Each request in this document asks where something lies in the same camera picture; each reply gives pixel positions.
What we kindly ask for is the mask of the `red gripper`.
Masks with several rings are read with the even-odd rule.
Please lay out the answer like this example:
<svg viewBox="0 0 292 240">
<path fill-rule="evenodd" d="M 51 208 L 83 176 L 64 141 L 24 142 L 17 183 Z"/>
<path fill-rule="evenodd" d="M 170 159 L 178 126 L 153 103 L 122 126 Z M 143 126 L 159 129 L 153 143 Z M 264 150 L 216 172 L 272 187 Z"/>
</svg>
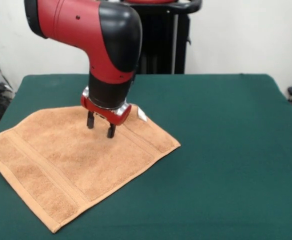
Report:
<svg viewBox="0 0 292 240">
<path fill-rule="evenodd" d="M 110 123 L 107 132 L 107 137 L 109 139 L 112 139 L 114 137 L 116 126 L 119 126 L 125 122 L 132 109 L 132 105 L 126 102 L 124 102 L 123 105 L 117 109 L 101 108 L 93 104 L 91 100 L 86 96 L 82 96 L 80 98 L 80 103 L 85 109 L 88 110 L 86 122 L 86 126 L 88 129 L 94 128 L 95 124 L 94 114 L 103 117 Z"/>
</svg>

